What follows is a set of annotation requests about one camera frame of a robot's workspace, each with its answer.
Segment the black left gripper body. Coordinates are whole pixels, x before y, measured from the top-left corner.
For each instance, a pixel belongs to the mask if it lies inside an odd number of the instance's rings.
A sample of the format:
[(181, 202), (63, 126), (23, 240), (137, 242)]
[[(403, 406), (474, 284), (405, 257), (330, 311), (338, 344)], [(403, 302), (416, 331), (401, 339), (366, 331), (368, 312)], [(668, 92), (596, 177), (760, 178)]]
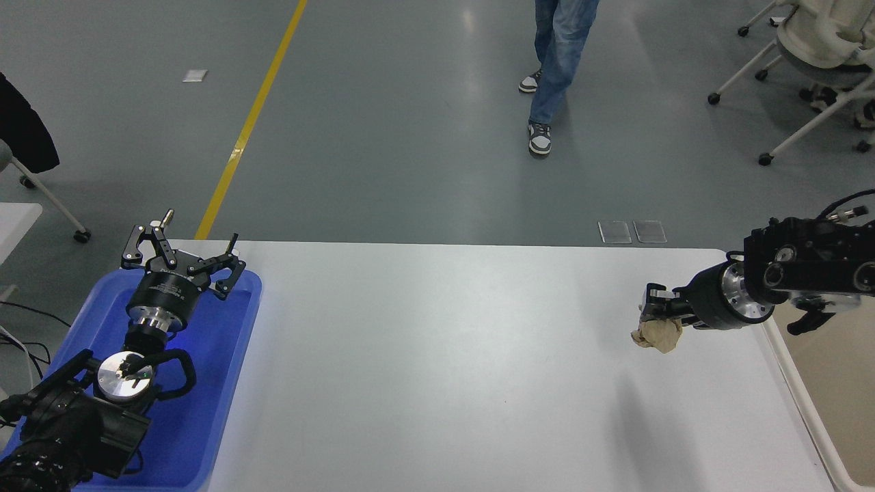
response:
[(190, 262), (177, 261), (172, 270), (161, 256), (145, 266), (144, 276), (126, 306), (129, 318), (137, 320), (147, 314), (159, 314), (175, 324), (187, 324), (201, 293), (209, 288), (206, 272), (189, 274)]

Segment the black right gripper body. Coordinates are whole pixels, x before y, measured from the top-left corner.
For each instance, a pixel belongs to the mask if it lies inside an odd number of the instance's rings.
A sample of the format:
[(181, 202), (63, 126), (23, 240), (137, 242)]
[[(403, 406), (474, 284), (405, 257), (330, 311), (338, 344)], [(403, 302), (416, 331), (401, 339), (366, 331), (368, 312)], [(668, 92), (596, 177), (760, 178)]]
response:
[(682, 289), (696, 321), (690, 326), (699, 330), (730, 330), (738, 328), (726, 301), (722, 280), (730, 264), (718, 264), (692, 277)]

